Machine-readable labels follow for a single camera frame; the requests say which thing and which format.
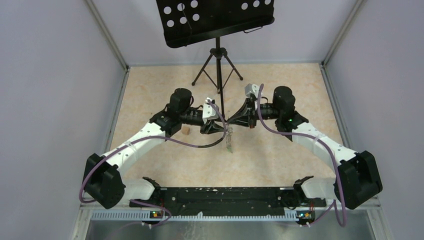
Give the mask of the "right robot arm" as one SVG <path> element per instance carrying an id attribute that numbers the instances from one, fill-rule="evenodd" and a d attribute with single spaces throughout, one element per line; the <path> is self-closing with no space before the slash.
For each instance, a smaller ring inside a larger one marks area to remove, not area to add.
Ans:
<path id="1" fill-rule="evenodd" d="M 307 176 L 294 184 L 293 200 L 307 206 L 313 199 L 337 200 L 354 210 L 383 190 L 376 159 L 369 151 L 357 152 L 320 132 L 295 108 L 296 98 L 287 86 L 273 91 L 272 102 L 261 103 L 262 87 L 247 84 L 242 107 L 227 120 L 230 125 L 254 128 L 260 121 L 273 134 L 285 136 L 330 167 L 334 178 Z"/>

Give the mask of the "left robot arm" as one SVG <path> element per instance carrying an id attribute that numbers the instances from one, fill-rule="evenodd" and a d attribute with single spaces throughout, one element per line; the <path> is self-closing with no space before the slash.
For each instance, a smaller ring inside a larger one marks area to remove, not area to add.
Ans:
<path id="1" fill-rule="evenodd" d="M 183 125 L 205 129 L 222 123 L 218 132 L 227 133 L 226 120 L 219 107 L 211 98 L 203 105 L 192 107 L 194 97 L 186 88 L 177 88 L 170 96 L 164 109 L 154 114 L 132 137 L 118 147 L 101 155 L 90 155 L 86 160 L 83 180 L 78 198 L 83 204 L 97 202 L 105 209 L 116 206 L 125 195 L 123 175 L 146 153 L 166 142 L 174 142 L 191 148 L 205 149 L 214 143 L 196 145 L 173 138 Z"/>

